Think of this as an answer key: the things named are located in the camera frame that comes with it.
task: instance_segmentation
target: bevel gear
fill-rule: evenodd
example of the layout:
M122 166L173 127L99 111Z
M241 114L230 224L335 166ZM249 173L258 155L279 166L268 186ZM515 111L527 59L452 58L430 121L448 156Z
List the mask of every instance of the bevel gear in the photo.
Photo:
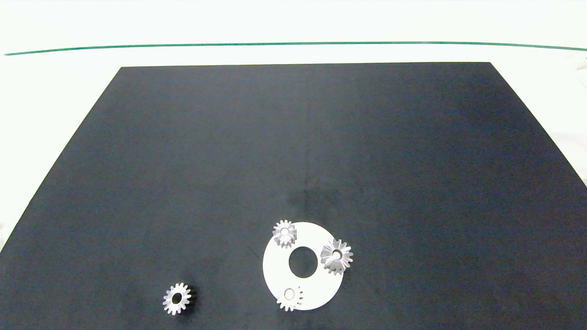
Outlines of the bevel gear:
M350 247L346 246L346 242L342 240L332 240L322 248L320 253L320 262L324 264L324 269L328 269L328 273L335 272L341 274L350 267L349 262L352 262Z
M273 226L273 239L281 247L290 247L297 238L294 224L288 220L281 220Z
M300 287L287 288L284 293L277 298L277 303L280 304L279 309L283 309L286 312L293 312L294 309L298 309L298 306L302 305L303 291Z
M163 302L163 305L165 305L163 310L172 315L175 315L176 313L181 314L181 311L185 309L185 306L190 303L190 291L191 290L187 288L187 285L184 285L183 283L176 283L175 286L170 287L170 289L167 290L167 295L163 296L163 299L165 299ZM181 295L181 299L178 302L173 302L173 296L175 294Z

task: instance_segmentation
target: gear center hole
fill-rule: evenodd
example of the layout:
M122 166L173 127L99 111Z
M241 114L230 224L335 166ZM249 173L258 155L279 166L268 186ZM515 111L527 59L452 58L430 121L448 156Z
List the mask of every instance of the gear center hole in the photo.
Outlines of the gear center hole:
M318 257L312 249L298 247L289 255L289 269L297 277L310 277L318 269Z
M174 294L173 297L171 297L171 302L174 304L179 304L181 301L181 298L182 298L181 293L178 292L178 293Z
M334 257L334 259L340 260L342 259L342 252L340 250L334 250L332 251L332 256Z
M284 298L287 300L292 300L295 298L295 292L292 289L286 289L284 292Z

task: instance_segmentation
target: silver gear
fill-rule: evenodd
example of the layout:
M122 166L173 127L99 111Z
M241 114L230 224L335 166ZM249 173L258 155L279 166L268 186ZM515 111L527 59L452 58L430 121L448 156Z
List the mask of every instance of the silver gear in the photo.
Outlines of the silver gear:
M328 269L328 273L335 272L341 274L350 267L349 262L352 262L350 247L346 246L346 242L342 240L332 240L322 248L320 253L320 262L324 264L324 269Z
M284 293L277 298L277 303L280 304L279 309L283 309L286 312L293 312L294 309L298 309L298 306L302 305L303 291L300 287L287 288Z
M163 299L165 299L163 302L163 305L165 305L163 310L172 315L175 315L176 313L181 314L181 311L185 309L185 306L190 303L190 291L191 290L187 288L187 285L184 285L183 283L176 283L175 286L170 287L170 289L167 290L167 295L163 296ZM181 294L181 300L177 304L173 302L173 296L175 294Z
M288 220L281 220L273 226L273 239L281 247L290 247L297 238L297 231L294 224Z

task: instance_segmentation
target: white disc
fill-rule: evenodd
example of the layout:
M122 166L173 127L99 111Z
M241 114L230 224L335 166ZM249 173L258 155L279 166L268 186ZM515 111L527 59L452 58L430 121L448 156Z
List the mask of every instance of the white disc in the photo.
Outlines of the white disc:
M291 292L288 289L296 290L299 287L303 291L303 299L295 309L309 311L326 304L334 297L342 283L342 274L329 274L324 269L324 264L320 263L322 248L334 239L328 230L313 223L294 223L294 226L297 238L291 247L281 247L273 238L269 240L263 255L263 275L267 287L276 299L284 294L287 297ZM310 277L297 277L289 269L289 255L298 247L307 247L316 255L318 267Z

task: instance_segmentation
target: small gear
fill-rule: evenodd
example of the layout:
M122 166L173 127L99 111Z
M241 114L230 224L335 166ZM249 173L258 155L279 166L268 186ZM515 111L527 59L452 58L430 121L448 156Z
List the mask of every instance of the small gear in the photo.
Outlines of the small gear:
M176 313L181 314L181 311L185 309L185 306L190 303L190 291L191 290L187 288L187 285L184 285L183 283L176 283L175 286L170 287L170 289L167 290L167 295L163 297L163 299L165 299L163 302L163 305L165 305L163 310L172 315L175 315ZM174 299L173 297L176 294L180 294L181 298L176 297Z
M346 242L342 240L332 240L322 248L320 253L320 262L324 264L324 269L328 269L328 273L335 272L341 274L350 267L349 262L352 262L350 247L346 246Z
M302 294L303 291L300 287L285 289L284 293L277 298L277 303L280 304L279 309L284 309L286 312L298 309L298 306L302 305Z
M273 226L273 239L281 247L290 247L297 238L297 233L294 224L288 220L281 220Z

